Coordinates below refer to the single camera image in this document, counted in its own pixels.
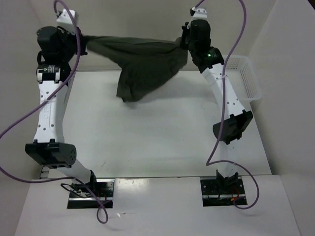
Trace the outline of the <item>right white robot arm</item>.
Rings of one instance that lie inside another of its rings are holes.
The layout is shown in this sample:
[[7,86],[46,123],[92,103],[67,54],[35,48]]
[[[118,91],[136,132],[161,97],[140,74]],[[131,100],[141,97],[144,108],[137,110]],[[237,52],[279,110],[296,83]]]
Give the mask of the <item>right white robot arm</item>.
[[227,193],[237,182],[238,171],[237,141],[253,118],[238,99],[228,76],[225,73],[224,59],[218,48],[211,46],[211,28],[206,20],[197,19],[182,27],[181,48],[187,49],[193,63],[206,79],[221,111],[221,120],[213,125],[217,139],[215,147],[220,147],[219,162],[225,166],[216,171],[216,188]]

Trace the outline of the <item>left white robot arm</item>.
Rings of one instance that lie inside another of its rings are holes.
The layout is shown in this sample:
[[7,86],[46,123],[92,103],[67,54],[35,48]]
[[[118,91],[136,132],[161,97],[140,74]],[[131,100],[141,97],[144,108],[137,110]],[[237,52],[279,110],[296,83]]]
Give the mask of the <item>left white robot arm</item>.
[[33,142],[25,145],[25,151],[38,164],[73,177],[76,190],[94,196],[98,191],[95,174],[79,162],[75,145],[67,144],[63,135],[75,77],[69,61],[77,53],[76,36],[62,27],[48,26],[37,31],[37,42],[41,48],[36,75],[42,108]]

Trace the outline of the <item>olive green shorts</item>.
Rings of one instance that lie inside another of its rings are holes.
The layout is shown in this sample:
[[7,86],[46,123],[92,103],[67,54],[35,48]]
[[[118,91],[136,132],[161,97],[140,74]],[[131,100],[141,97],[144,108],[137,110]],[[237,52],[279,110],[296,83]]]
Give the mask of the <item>olive green shorts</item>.
[[188,62],[188,51],[174,41],[116,36],[85,36],[87,50],[121,69],[116,96],[138,102],[173,78]]

